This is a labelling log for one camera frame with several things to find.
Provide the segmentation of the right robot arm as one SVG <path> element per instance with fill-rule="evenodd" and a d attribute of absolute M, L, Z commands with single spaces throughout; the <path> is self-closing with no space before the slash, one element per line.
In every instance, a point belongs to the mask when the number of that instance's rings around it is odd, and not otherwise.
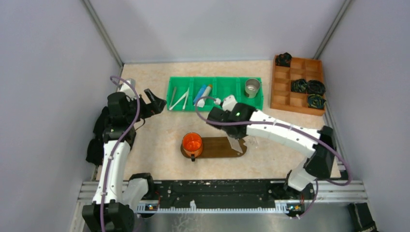
<path fill-rule="evenodd" d="M 244 103 L 227 109 L 213 107 L 206 122 L 234 139 L 266 138 L 303 154 L 304 160 L 287 173 L 284 190 L 302 192 L 312 181 L 331 177 L 336 149 L 333 129 L 328 126 L 320 130 L 295 126 Z"/>

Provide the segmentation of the orange mug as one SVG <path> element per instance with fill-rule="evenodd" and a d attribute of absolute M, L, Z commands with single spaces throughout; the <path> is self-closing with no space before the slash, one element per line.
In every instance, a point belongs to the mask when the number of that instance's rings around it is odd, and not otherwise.
<path fill-rule="evenodd" d="M 203 140 L 201 136 L 195 132 L 187 133 L 182 139 L 182 148 L 188 158 L 192 162 L 196 161 L 196 158 L 202 154 Z"/>

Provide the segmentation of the steel cup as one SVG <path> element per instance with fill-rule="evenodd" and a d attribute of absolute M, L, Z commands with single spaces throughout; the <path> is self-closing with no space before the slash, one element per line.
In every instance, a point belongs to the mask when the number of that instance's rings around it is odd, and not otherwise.
<path fill-rule="evenodd" d="M 247 98 L 253 99 L 256 97 L 259 89 L 261 87 L 261 82 L 256 78 L 250 78 L 245 82 L 245 95 Z"/>

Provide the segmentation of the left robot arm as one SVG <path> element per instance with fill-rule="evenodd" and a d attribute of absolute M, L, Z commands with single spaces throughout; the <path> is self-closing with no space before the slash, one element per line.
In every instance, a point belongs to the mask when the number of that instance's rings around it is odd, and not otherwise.
<path fill-rule="evenodd" d="M 135 228 L 135 210 L 144 197 L 156 197 L 150 173 L 134 174 L 123 188 L 125 164 L 136 138 L 135 122 L 160 114 L 166 100 L 144 90 L 142 96 L 115 92 L 107 97 L 104 125 L 97 133 L 102 173 L 91 204 L 83 207 L 82 217 L 92 232 L 131 232 Z"/>

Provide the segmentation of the green divided plastic bin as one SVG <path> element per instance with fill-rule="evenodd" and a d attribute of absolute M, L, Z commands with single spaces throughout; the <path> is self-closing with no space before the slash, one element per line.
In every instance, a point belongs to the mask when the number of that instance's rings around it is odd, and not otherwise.
<path fill-rule="evenodd" d="M 245 95 L 245 82 L 249 77 L 177 77 L 172 76 L 169 80 L 166 101 L 168 109 L 173 93 L 174 86 L 177 87 L 173 104 L 190 88 L 189 97 L 185 110 L 182 110 L 184 100 L 182 100 L 172 111 L 195 111 L 193 99 L 202 85 L 212 85 L 212 90 L 209 96 L 212 98 L 220 98 L 223 100 L 229 95 L 234 95 L 236 100 L 241 103 L 251 105 L 257 109 L 262 110 L 264 104 L 264 94 L 262 88 L 259 89 L 256 97 L 253 99 L 247 98 Z"/>

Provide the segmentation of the white toothpaste tube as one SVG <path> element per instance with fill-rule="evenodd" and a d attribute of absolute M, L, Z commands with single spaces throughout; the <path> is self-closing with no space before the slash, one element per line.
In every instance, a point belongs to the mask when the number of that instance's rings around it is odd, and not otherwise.
<path fill-rule="evenodd" d="M 205 101 L 206 101 L 206 99 L 205 99 L 205 97 L 207 97 L 208 95 L 209 95 L 209 93 L 211 92 L 211 90 L 212 90 L 212 85 L 208 85 L 206 88 L 205 88 L 205 90 L 204 90 L 204 92 L 202 93 L 202 95 L 200 96 L 200 99 L 197 101 L 197 106 L 198 107 L 200 107 L 200 108 L 203 108 L 204 107 L 204 105 L 205 105 Z"/>

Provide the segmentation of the clear glass cup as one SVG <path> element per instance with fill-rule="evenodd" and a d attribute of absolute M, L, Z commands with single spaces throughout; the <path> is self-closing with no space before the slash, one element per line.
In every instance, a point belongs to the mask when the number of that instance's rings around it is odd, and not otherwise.
<path fill-rule="evenodd" d="M 231 148 L 238 154 L 245 154 L 249 148 L 258 147 L 257 139 L 254 136 L 247 136 L 242 139 L 234 139 L 228 136 L 227 139 Z"/>

